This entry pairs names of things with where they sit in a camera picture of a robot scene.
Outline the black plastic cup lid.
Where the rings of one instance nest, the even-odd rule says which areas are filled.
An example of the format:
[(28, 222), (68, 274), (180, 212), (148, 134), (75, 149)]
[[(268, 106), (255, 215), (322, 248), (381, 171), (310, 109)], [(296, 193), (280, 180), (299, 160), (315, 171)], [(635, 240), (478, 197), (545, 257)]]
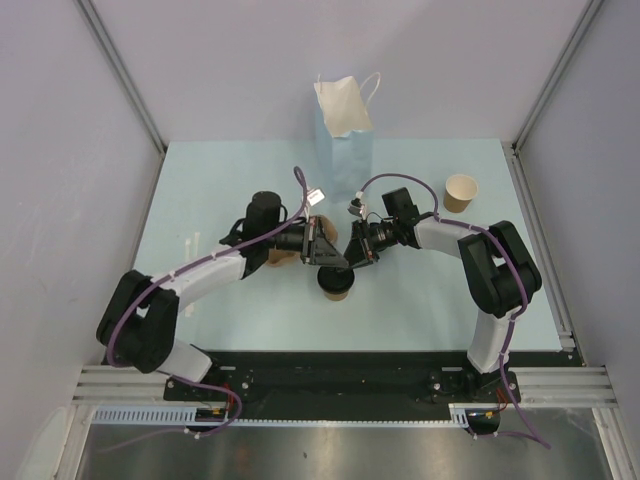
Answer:
[(321, 267), (317, 272), (317, 282), (325, 293), (339, 295), (352, 288), (355, 273), (352, 269)]

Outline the brown paper cup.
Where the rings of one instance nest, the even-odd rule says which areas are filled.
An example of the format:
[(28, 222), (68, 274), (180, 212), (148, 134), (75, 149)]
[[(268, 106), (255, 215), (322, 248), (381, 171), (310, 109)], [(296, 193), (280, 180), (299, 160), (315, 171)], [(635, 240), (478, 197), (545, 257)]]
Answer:
[(465, 174), (454, 174), (445, 183), (444, 207), (451, 213), (464, 212), (478, 194), (477, 181)]
[(349, 294), (349, 290), (341, 290), (341, 291), (324, 290), (323, 293), (328, 300), (337, 302), (337, 301), (342, 301), (346, 299)]

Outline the brown cardboard cup carrier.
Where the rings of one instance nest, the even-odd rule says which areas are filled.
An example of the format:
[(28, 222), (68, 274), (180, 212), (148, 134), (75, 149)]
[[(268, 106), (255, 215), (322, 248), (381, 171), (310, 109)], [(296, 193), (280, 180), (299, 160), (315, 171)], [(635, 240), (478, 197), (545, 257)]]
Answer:
[[(338, 239), (338, 232), (333, 222), (325, 215), (319, 215), (321, 223), (327, 239), (331, 244), (335, 244)], [(285, 251), (278, 249), (270, 249), (266, 265), (278, 268), (295, 262), (299, 258), (299, 254), (294, 251)]]

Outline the light blue paper bag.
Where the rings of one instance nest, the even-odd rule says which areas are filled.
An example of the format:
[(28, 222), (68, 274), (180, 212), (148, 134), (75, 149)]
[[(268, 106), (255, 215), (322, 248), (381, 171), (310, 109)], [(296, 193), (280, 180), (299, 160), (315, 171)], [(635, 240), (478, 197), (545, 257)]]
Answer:
[(347, 76), (314, 83), (316, 156), (322, 189), (333, 202), (352, 198), (372, 176), (374, 126), (369, 105), (380, 83), (378, 72), (362, 82)]

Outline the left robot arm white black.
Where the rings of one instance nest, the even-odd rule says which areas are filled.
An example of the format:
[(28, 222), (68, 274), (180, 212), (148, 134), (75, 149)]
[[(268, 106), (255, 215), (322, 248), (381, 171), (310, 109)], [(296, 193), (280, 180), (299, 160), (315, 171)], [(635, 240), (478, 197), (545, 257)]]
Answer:
[(292, 252), (307, 265), (348, 265), (329, 240), (321, 217), (296, 214), (283, 221), (284, 210), (278, 194), (260, 191), (211, 254), (157, 277), (137, 270), (124, 274), (96, 331), (108, 362), (186, 379), (197, 398), (214, 397), (221, 376), (211, 369), (208, 354), (177, 339), (181, 311), (214, 289), (252, 275), (276, 250)]

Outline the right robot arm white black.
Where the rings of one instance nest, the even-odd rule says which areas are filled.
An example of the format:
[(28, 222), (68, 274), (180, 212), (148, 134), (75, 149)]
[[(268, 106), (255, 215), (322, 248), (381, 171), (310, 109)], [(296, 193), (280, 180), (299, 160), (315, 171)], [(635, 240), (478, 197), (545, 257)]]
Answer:
[(542, 287), (535, 261), (516, 227), (501, 221), (487, 228), (421, 213), (409, 191), (400, 188), (382, 196), (387, 217), (352, 223), (344, 252), (350, 268), (379, 260), (395, 245), (436, 251), (461, 261), (469, 293), (478, 308), (467, 359), (473, 369), (461, 376), (463, 393), (484, 401), (497, 389), (493, 372), (506, 366), (514, 323)]

